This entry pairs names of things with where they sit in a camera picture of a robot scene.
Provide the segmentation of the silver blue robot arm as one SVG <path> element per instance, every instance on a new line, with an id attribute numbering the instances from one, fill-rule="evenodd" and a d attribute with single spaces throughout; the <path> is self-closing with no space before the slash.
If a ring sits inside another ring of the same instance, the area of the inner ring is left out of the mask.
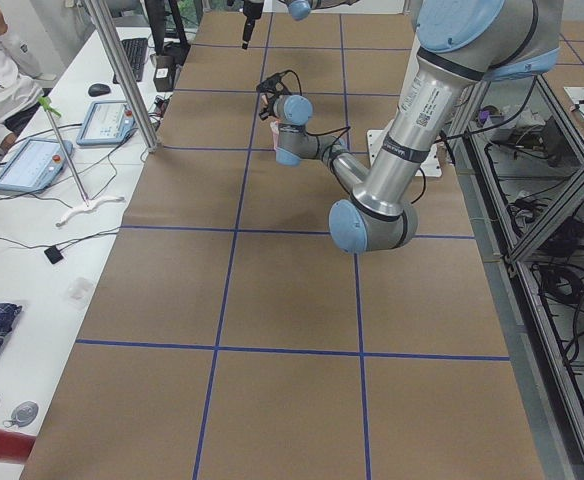
<path id="1" fill-rule="evenodd" d="M 391 250 L 414 236 L 418 217 L 403 195 L 426 160 L 462 92 L 480 81 L 532 77 L 558 59 L 561 1 L 417 1 L 411 20 L 418 71 L 371 167 L 331 134 L 310 134 L 311 102 L 276 73 L 257 91 L 259 116 L 277 121 L 276 160 L 319 160 L 348 198 L 329 213 L 334 243 L 347 253 Z"/>
<path id="2" fill-rule="evenodd" d="M 289 15 L 296 21 L 307 18 L 314 10 L 331 9 L 339 6 L 351 6 L 358 0 L 282 0 Z M 264 10 L 264 0 L 245 0 L 242 13 L 245 17 L 241 48 L 247 50 L 252 38 L 256 23 L 261 19 Z"/>

